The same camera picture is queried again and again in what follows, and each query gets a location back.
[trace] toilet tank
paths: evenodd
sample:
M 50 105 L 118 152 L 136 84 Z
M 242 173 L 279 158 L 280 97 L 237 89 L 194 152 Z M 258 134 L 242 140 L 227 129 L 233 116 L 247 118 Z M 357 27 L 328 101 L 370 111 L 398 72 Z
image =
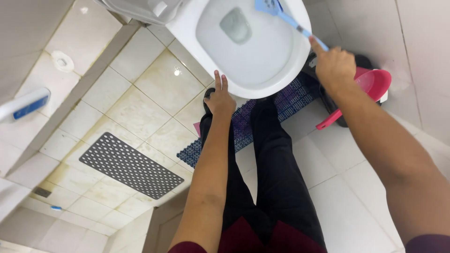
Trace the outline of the toilet tank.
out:
M 166 25 L 186 0 L 94 0 L 106 9 L 144 23 Z

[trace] perforated rubber mat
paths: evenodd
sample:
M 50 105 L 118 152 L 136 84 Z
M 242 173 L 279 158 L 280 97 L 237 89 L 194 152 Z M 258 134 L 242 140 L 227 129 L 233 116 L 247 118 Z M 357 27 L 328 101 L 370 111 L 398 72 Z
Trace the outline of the perforated rubber mat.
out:
M 184 181 L 108 132 L 79 161 L 153 199 Z

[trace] black shoe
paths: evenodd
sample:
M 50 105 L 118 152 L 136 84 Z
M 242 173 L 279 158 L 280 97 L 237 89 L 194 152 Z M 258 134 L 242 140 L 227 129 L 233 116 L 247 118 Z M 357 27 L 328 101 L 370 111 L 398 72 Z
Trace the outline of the black shoe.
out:
M 211 93 L 215 92 L 216 89 L 215 88 L 209 88 L 208 90 L 206 90 L 205 92 L 205 96 L 203 97 L 203 107 L 205 108 L 205 113 L 206 114 L 211 114 L 211 110 L 209 109 L 208 105 L 206 105 L 205 103 L 205 98 L 211 98 Z
M 259 104 L 264 101 L 272 101 L 272 103 L 275 103 L 275 99 L 277 99 L 277 96 L 278 96 L 278 92 L 273 95 L 270 95 L 268 97 L 262 98 L 262 99 L 256 99 L 256 103 Z

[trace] finger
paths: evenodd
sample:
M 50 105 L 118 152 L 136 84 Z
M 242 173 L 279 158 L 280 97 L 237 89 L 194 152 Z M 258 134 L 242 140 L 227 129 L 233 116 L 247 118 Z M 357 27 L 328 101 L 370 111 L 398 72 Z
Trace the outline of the finger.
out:
M 218 70 L 214 71 L 214 76 L 216 77 L 216 91 L 220 91 L 222 89 L 222 83 Z
M 311 47 L 314 50 L 315 54 L 317 56 L 325 53 L 324 49 L 322 48 L 322 46 L 315 40 L 314 36 L 309 37 L 310 43 L 311 43 Z
M 228 79 L 225 75 L 222 75 L 222 90 L 228 91 Z

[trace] toilet bowl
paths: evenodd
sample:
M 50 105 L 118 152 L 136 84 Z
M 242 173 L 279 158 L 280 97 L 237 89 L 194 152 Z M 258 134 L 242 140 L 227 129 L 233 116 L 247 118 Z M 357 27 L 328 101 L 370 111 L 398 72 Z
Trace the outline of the toilet bowl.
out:
M 286 13 L 311 30 L 301 0 L 281 0 Z M 189 0 L 166 27 L 213 76 L 227 75 L 229 92 L 246 99 L 270 96 L 300 72 L 311 46 L 278 17 L 255 10 L 253 0 Z

